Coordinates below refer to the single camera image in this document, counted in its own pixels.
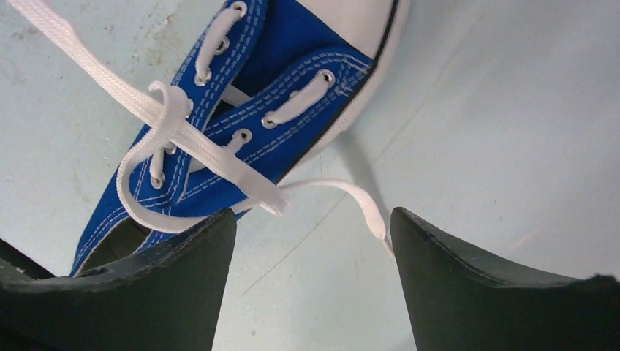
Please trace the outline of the blue sneaker laces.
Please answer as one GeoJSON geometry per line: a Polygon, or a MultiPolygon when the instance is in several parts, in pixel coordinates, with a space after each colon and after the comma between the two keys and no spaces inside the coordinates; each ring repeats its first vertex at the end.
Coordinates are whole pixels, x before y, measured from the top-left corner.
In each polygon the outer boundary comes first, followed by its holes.
{"type": "MultiPolygon", "coordinates": [[[[370,100],[408,10],[408,1],[226,1],[166,84],[186,92],[192,126],[285,186],[370,100]]],[[[129,216],[117,173],[78,241],[72,275],[177,234],[129,216]]],[[[247,198],[173,144],[138,164],[129,190],[149,210],[201,221],[247,198]]]]}

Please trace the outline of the white shoelace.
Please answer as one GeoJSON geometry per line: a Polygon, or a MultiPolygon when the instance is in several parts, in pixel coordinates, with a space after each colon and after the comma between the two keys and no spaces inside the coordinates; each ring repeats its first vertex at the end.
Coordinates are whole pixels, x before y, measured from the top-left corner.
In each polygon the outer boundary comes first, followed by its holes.
{"type": "Polygon", "coordinates": [[[61,48],[112,98],[149,126],[146,135],[132,146],[121,160],[116,179],[116,190],[122,206],[139,224],[161,232],[182,233],[201,220],[199,217],[174,217],[149,210],[139,204],[129,190],[130,173],[138,164],[173,144],[216,175],[234,184],[246,195],[246,200],[232,207],[237,214],[259,206],[281,216],[290,206],[289,193],[292,190],[306,186],[330,186],[347,192],[355,199],[372,234],[382,242],[388,254],[393,253],[387,239],[385,221],[366,190],[347,181],[334,179],[299,181],[276,186],[238,159],[229,148],[218,146],[187,121],[192,105],[183,89],[161,81],[152,82],[149,90],[162,92],[163,101],[158,102],[102,64],[80,41],[73,26],[42,1],[11,1],[10,4],[61,48]]]}

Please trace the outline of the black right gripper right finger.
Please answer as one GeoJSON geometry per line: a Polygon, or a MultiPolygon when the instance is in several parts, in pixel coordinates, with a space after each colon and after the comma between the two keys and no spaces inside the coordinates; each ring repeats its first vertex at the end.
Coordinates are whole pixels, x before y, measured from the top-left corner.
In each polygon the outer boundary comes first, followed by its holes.
{"type": "Polygon", "coordinates": [[[419,350],[617,350],[619,280],[541,271],[455,237],[411,211],[390,218],[419,350]]]}

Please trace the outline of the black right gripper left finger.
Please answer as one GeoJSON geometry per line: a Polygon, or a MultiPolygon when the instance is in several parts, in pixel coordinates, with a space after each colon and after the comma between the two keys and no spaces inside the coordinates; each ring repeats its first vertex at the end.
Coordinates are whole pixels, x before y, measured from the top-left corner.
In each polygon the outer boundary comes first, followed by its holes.
{"type": "Polygon", "coordinates": [[[210,350],[235,245],[230,209],[77,276],[1,243],[3,350],[210,350]]]}

